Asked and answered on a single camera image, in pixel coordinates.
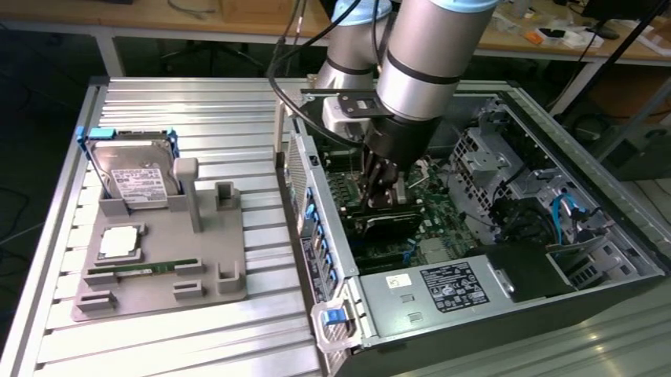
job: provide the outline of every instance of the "hard drive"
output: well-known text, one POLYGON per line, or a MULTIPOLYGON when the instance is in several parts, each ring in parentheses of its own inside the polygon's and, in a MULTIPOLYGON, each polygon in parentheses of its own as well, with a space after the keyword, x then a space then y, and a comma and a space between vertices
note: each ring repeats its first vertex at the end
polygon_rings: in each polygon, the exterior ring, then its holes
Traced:
POLYGON ((177 133, 95 128, 88 137, 78 140, 94 163, 106 196, 123 199, 130 209, 167 207, 169 196, 181 193, 173 171, 179 157, 177 133))

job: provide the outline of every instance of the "green circuit board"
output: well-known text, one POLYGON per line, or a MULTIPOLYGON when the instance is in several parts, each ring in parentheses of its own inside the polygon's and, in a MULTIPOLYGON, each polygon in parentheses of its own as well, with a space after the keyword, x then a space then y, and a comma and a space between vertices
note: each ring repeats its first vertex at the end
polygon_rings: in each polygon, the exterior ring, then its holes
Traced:
MULTIPOLYGON (((351 242, 351 250, 362 274, 446 262, 462 258, 467 250, 479 245, 471 230, 459 219, 459 210, 443 187, 438 168, 430 167, 429 178, 421 181, 423 178, 422 169, 414 167, 406 187, 410 196, 421 200, 423 205, 422 225, 414 236, 394 243, 351 242), (438 254, 430 253, 431 250, 423 250, 422 245, 429 246, 429 244, 434 245, 434 251, 437 245, 442 245, 438 246, 438 254)), ((341 211, 345 211, 347 207, 361 205, 358 180, 358 172, 327 172, 331 194, 341 211)))
POLYGON ((136 265, 114 265, 111 267, 96 267, 88 269, 88 274, 95 275, 98 273, 114 273, 116 276, 145 276, 145 275, 161 275, 165 273, 173 273, 178 265, 191 265, 198 263, 198 259, 181 259, 178 261, 157 262, 157 263, 140 263, 136 265))

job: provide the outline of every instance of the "barcode label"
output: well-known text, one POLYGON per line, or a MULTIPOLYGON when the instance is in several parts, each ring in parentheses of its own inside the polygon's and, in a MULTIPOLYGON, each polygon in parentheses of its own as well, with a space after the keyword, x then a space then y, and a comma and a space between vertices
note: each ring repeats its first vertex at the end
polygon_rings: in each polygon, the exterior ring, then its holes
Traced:
POLYGON ((169 199, 161 169, 112 170, 116 187, 127 203, 158 202, 169 199))

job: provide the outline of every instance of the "aluminum extrusion table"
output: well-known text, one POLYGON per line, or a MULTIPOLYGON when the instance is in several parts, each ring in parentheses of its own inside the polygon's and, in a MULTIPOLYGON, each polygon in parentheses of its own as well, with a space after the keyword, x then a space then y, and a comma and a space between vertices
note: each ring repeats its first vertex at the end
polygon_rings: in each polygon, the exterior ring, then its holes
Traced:
MULTIPOLYGON (((285 79, 281 85, 297 90, 307 81, 285 79)), ((71 320, 100 195, 72 142, 2 376, 321 375, 273 169, 274 114, 263 79, 112 79, 90 87, 78 125, 174 127, 183 156, 202 163, 199 189, 223 180, 243 191, 250 297, 202 309, 71 320)), ((406 375, 670 375, 670 287, 671 281, 571 328, 406 375)))
POLYGON ((241 189, 250 295, 202 309, 72 321, 100 195, 72 142, 0 375, 321 375, 273 164, 274 112, 263 80, 114 79, 90 87, 79 126, 174 127, 182 156, 199 158, 197 188, 233 181, 241 189))

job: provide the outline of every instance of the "warning label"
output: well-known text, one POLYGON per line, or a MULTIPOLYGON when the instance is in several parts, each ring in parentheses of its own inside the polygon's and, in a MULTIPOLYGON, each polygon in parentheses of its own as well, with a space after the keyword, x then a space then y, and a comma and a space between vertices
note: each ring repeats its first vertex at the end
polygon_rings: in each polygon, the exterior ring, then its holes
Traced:
POLYGON ((443 313, 490 302, 466 262, 426 269, 422 271, 422 277, 437 308, 443 313))
POLYGON ((112 170, 112 177, 127 203, 158 202, 169 199, 161 169, 112 170))

